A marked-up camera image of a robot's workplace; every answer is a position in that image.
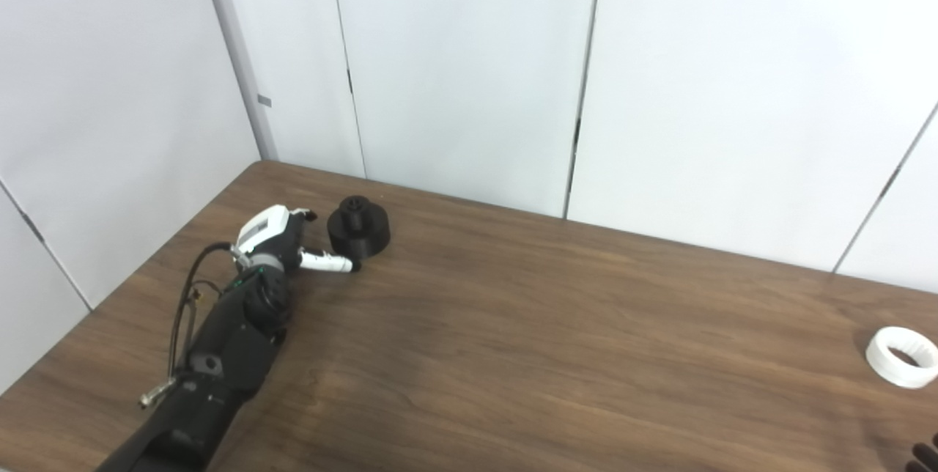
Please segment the black and white right hand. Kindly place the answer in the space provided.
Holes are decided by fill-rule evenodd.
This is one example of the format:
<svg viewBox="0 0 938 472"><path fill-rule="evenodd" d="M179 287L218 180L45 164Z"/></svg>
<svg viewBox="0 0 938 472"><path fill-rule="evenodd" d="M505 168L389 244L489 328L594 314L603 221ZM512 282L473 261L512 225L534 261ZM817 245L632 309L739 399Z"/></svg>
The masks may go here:
<svg viewBox="0 0 938 472"><path fill-rule="evenodd" d="M938 434L934 433L931 442L917 442L912 445L912 458L906 462L904 471L908 472L937 472L938 471Z"/></svg>

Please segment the black and white left hand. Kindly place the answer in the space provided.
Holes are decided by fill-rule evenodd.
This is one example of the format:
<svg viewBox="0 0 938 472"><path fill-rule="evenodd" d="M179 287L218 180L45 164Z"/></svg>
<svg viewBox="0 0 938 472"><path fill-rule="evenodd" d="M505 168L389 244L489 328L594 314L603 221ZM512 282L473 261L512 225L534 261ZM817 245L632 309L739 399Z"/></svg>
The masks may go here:
<svg viewBox="0 0 938 472"><path fill-rule="evenodd" d="M270 206L240 230L232 246L235 264L240 269L270 265L285 273L298 269L334 273L361 270L361 262L355 259L305 248L305 225L316 218L309 209L290 209L283 204Z"/></svg>

